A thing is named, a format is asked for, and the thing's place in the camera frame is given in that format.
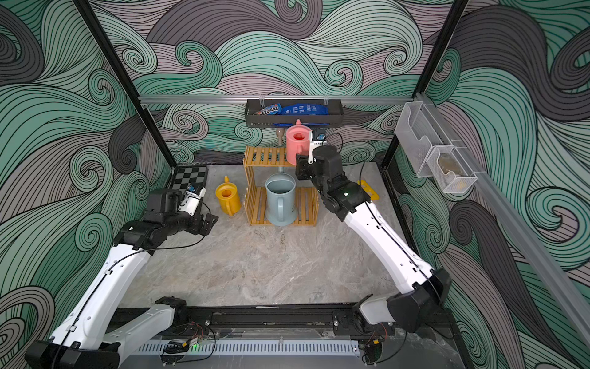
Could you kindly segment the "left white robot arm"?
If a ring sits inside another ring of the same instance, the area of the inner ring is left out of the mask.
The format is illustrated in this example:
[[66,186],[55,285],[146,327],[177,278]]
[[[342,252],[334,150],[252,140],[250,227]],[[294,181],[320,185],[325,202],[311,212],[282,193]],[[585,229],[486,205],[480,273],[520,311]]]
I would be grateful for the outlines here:
[[185,300],[158,299],[142,315],[108,332],[122,298],[156,250],[172,235],[188,232],[205,238],[218,221],[201,214],[206,189],[189,184],[184,191],[150,193],[143,215],[124,224],[113,240],[100,272],[69,316],[50,338],[26,351],[33,368],[118,368],[153,336],[171,327],[192,325]]

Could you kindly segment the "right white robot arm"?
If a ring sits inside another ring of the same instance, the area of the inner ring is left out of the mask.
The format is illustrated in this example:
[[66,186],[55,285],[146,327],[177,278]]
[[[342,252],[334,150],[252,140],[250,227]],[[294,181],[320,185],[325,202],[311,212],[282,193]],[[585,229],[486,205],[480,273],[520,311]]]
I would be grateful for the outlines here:
[[312,182],[326,209],[362,238],[396,285],[395,295],[361,301],[357,309],[362,319],[371,325],[392,322],[415,332],[443,306],[450,274],[434,269],[389,226],[361,185],[347,178],[335,147],[320,146],[311,155],[296,154],[297,178]]

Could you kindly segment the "light blue long-spout watering can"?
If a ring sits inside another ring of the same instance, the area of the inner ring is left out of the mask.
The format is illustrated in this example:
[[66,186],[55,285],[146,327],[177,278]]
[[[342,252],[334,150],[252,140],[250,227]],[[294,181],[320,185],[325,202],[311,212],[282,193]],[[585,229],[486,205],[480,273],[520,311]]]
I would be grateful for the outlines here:
[[285,165],[280,165],[277,172],[265,181],[267,194],[266,218],[276,226],[287,226],[297,219],[296,209],[297,183],[287,173]]

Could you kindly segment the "yellow plastic watering can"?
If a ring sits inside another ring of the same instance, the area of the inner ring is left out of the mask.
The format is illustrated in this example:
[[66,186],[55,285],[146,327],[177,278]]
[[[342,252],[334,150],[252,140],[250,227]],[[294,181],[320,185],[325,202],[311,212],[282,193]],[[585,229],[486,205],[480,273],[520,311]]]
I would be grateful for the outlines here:
[[241,210],[241,198],[238,186],[230,181],[228,176],[216,188],[215,195],[221,206],[221,210],[228,216],[234,217]]

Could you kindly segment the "wooden slatted shelf rack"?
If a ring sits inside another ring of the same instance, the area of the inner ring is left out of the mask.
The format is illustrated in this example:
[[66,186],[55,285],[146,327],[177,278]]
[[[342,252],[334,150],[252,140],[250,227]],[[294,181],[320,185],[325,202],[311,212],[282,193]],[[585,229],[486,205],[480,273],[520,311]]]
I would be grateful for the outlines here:
[[294,207],[297,219],[292,225],[315,226],[319,214],[319,195],[314,187],[295,179],[294,166],[287,161],[285,147],[247,146],[243,159],[247,180],[244,209],[250,225],[271,225],[267,218],[267,179],[280,172],[292,176],[296,183]]

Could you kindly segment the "pink plastic watering can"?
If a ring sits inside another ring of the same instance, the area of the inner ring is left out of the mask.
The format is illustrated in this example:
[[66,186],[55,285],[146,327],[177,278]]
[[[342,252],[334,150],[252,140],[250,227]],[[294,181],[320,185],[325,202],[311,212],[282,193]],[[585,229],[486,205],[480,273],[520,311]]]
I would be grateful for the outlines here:
[[308,156],[310,151],[310,134],[312,130],[305,126],[301,120],[296,120],[295,125],[287,129],[287,161],[297,164],[298,155]]

